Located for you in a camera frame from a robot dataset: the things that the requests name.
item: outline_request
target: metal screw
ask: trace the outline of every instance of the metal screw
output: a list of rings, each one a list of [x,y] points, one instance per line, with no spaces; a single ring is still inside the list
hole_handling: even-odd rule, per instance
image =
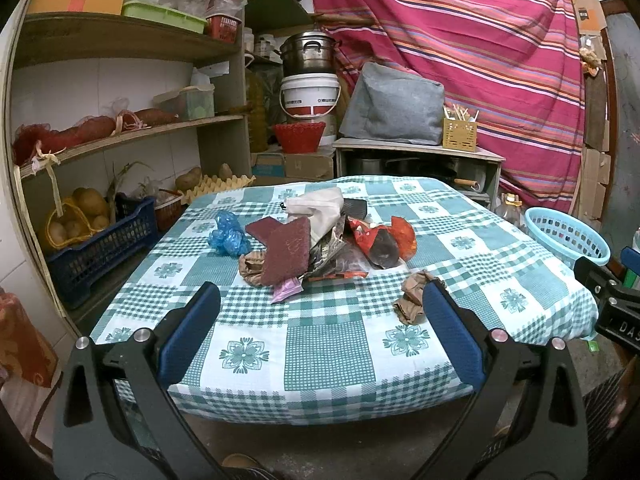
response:
[[[509,334],[501,328],[494,328],[491,330],[491,337],[497,343],[504,343],[509,338]]]
[[[151,337],[151,330],[148,328],[139,328],[133,333],[133,339],[139,343],[145,342]]]
[[[89,338],[85,335],[83,335],[82,337],[79,337],[76,340],[76,348],[78,350],[84,350],[85,348],[87,348],[89,346]]]
[[[555,337],[551,340],[551,346],[556,350],[564,350],[566,348],[566,343],[563,339],[559,337]]]

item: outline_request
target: green and white tablecloth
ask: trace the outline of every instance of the green and white tablecloth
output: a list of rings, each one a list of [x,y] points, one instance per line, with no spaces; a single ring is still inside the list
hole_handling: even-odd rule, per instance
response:
[[[242,225],[281,221],[287,197],[338,186],[365,198],[369,220],[411,222],[417,254],[364,279],[305,283],[285,303],[253,288],[238,260],[207,245],[221,209]],[[262,245],[250,238],[255,249]],[[527,235],[430,178],[352,176],[210,194],[197,199],[131,275],[95,327],[98,343],[124,340],[184,306],[199,286],[219,286],[222,309],[180,384],[183,411],[229,422],[326,424],[411,412],[462,396],[432,327],[403,326],[392,309],[411,269],[441,277],[462,307],[488,328],[544,344],[591,333],[597,308],[573,273]],[[130,397],[126,386],[120,393]]]

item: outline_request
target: striped fabric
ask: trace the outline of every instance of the striped fabric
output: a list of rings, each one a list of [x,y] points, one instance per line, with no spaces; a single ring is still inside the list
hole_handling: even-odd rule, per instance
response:
[[[503,184],[567,211],[580,168],[584,86],[571,0],[314,0],[316,12],[372,16],[335,26],[351,89],[366,61],[443,83],[481,110],[478,144],[504,156]]]

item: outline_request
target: concrete floor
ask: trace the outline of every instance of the concrete floor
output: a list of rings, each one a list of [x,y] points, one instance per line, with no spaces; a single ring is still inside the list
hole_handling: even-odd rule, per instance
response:
[[[620,369],[613,345],[598,336],[600,351],[569,343],[583,394]],[[520,391],[514,388],[498,427],[510,423]],[[287,480],[408,479],[425,462],[460,416],[466,399],[420,412],[330,426],[230,424],[185,415],[209,452],[222,460],[242,452]]]

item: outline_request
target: blue gripper pad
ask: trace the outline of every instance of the blue gripper pad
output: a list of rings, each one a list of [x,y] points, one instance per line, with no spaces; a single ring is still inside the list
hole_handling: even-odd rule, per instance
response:
[[[195,303],[160,350],[157,378],[163,388],[182,380],[220,313],[220,291],[212,283],[206,285],[193,298]]]
[[[640,253],[631,247],[625,247],[620,253],[622,264],[632,272],[640,276]]]
[[[460,380],[479,392],[484,384],[482,352],[433,282],[424,287],[422,308]]]

